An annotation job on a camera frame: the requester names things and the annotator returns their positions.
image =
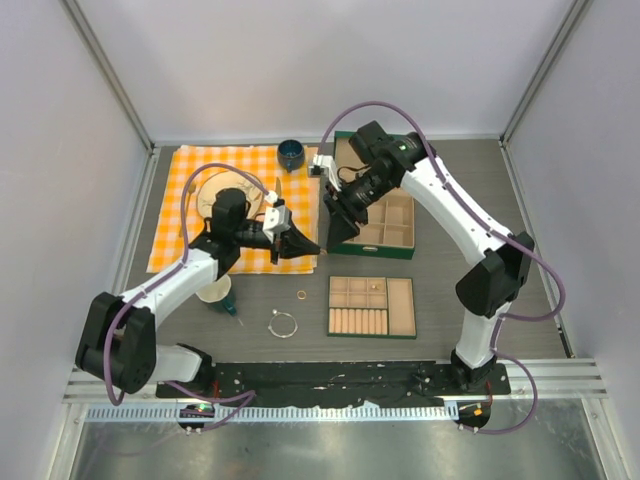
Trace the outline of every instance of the ring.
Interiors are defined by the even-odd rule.
[[[273,335],[274,337],[278,337],[278,338],[289,338],[292,337],[297,331],[298,331],[298,322],[296,321],[295,317],[293,315],[291,315],[290,313],[285,313],[285,312],[279,312],[277,310],[273,310],[273,317],[271,317],[271,320],[269,320],[269,331],[271,332],[271,335]],[[279,333],[276,333],[276,331],[273,329],[273,321],[279,317],[280,315],[284,316],[284,317],[289,317],[291,320],[293,320],[293,332],[291,333],[287,333],[286,335],[281,335]]]

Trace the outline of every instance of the key ring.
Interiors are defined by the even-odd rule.
[[[295,317],[293,315],[291,315],[290,313],[285,313],[285,312],[279,312],[278,310],[276,310],[275,308],[272,311],[273,313],[273,317],[271,317],[271,320],[269,320],[269,331],[271,332],[271,335],[273,335],[274,337],[278,337],[278,338],[289,338],[289,337],[293,337],[293,335],[298,331],[298,322],[296,321]],[[287,333],[286,335],[281,335],[279,333],[276,333],[276,331],[273,329],[273,321],[279,317],[279,316],[284,316],[284,317],[289,317],[291,320],[293,320],[293,332],[291,333]]]

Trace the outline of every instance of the wooden plate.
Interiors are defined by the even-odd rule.
[[[218,192],[226,188],[238,188],[244,192],[251,204],[247,218],[254,218],[260,211],[264,194],[249,180],[236,172],[217,173],[202,184],[196,197],[198,215],[202,218],[211,216],[211,206],[218,196]]]

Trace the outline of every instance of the orange checkered cloth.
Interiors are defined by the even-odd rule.
[[[194,147],[189,145],[180,147],[173,154],[171,161],[147,272],[159,272],[182,254],[180,196],[189,175],[196,168],[207,163],[226,163],[252,173],[268,190],[275,190],[276,178],[279,177],[282,186],[281,197],[291,209],[296,227],[308,238],[317,241],[319,182],[317,179],[309,178],[305,168],[287,173],[278,164],[276,148],[275,146]],[[307,158],[313,156],[315,151],[315,148],[307,147]],[[224,171],[222,168],[211,168],[201,172],[194,180],[196,190],[191,195],[187,207],[189,240],[195,238],[204,227],[202,217],[196,209],[199,189],[212,175],[222,171]],[[265,200],[261,212],[264,212],[266,205]],[[272,265],[268,251],[243,248],[240,259],[229,273],[313,273],[316,261],[315,256],[305,256],[279,260],[278,265]]]

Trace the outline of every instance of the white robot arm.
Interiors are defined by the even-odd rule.
[[[223,190],[211,217],[205,219],[205,229],[189,244],[183,259],[119,296],[98,295],[89,308],[76,365],[105,380],[108,392],[110,384],[135,393],[148,382],[169,380],[195,382],[196,391],[206,390],[211,384],[211,357],[186,345],[157,345],[155,334],[187,298],[227,273],[240,257],[241,247],[270,250],[273,263],[320,253],[320,247],[295,227],[284,201],[274,192],[269,199],[273,206],[265,211],[264,221],[251,220],[246,218],[244,193]],[[109,342],[116,315],[122,315],[118,326],[126,328]],[[105,365],[110,367],[110,381],[105,378]]]
[[[472,267],[456,286],[465,313],[462,335],[451,361],[460,370],[462,386],[481,382],[495,363],[491,336],[496,322],[508,311],[525,283],[530,259],[480,228],[445,188],[441,178],[451,184],[464,203],[485,221],[490,232],[508,236],[529,250],[533,250],[533,240],[526,232],[514,236],[487,214],[460,187],[436,155],[440,170],[437,172],[426,158],[426,150],[417,134],[396,139],[377,122],[371,122],[358,129],[349,143],[366,168],[354,181],[346,183],[337,178],[335,162],[330,155],[317,155],[309,165],[309,175],[324,175],[329,180],[324,198],[331,215],[327,247],[356,236],[360,231],[358,225],[368,222],[366,208],[393,188],[402,188],[426,208]]]

